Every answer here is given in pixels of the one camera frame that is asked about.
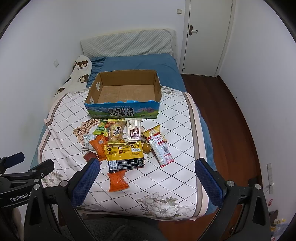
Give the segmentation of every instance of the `orange snack package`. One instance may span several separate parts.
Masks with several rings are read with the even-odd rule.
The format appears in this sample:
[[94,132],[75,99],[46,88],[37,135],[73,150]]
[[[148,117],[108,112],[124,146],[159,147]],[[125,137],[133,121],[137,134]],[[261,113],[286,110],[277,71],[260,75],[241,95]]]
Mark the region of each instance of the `orange snack package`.
[[104,135],[98,135],[94,140],[89,141],[92,147],[97,151],[99,160],[106,160],[104,146],[107,145],[107,138]]
[[114,173],[107,173],[110,179],[109,192],[116,192],[116,191],[129,188],[129,185],[123,179],[123,176],[125,175],[125,173],[126,173],[126,170],[121,170]]

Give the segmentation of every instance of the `open cardboard box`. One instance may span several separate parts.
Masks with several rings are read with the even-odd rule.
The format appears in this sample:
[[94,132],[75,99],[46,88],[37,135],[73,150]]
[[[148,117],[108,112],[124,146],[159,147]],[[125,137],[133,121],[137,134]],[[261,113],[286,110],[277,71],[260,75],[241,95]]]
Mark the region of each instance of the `open cardboard box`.
[[95,119],[157,118],[161,97],[155,70],[119,70],[99,73],[84,105]]

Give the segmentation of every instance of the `blue fitted sheet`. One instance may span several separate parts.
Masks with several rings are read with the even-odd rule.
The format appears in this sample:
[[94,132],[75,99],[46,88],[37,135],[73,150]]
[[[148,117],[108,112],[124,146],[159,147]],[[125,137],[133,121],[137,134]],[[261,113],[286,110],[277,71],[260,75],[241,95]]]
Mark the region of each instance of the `blue fitted sheet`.
[[[99,72],[114,71],[114,70],[127,70],[127,69],[154,69],[158,73],[160,84],[186,92],[186,88],[176,64],[175,59],[169,54],[149,54],[149,55],[137,55],[137,56],[122,56],[122,57],[96,57],[91,59],[92,70],[86,87],[90,87],[95,77]],[[216,169],[213,157],[213,146],[209,134],[209,129],[205,120],[202,118],[200,111],[200,122],[205,142],[205,149],[207,155],[207,162],[213,170]],[[38,146],[41,142],[42,136],[45,133],[46,126],[44,125],[40,134]],[[31,168],[38,165],[38,146],[31,163]],[[216,210],[209,200],[208,209],[206,214],[213,213]]]

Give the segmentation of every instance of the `white door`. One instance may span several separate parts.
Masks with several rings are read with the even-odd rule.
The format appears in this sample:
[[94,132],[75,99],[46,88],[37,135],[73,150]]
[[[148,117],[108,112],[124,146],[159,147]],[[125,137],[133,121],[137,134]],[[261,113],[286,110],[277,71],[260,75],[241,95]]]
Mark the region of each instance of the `white door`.
[[183,74],[214,76],[222,55],[232,0],[191,0]]

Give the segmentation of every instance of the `white wall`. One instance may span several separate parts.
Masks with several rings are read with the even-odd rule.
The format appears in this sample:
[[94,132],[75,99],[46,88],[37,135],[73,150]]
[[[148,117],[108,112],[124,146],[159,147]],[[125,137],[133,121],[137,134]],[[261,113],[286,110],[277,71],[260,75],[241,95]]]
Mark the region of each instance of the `white wall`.
[[142,28],[172,28],[177,32],[180,62],[185,0],[83,0],[77,1],[77,21],[82,23],[79,37]]
[[296,43],[263,0],[237,0],[220,76],[237,100],[253,136],[264,186],[271,163],[269,210],[290,221],[296,211]]
[[79,41],[72,40],[70,2],[32,0],[0,39],[0,156],[25,154],[25,162],[8,171],[30,168],[50,100],[82,53]]

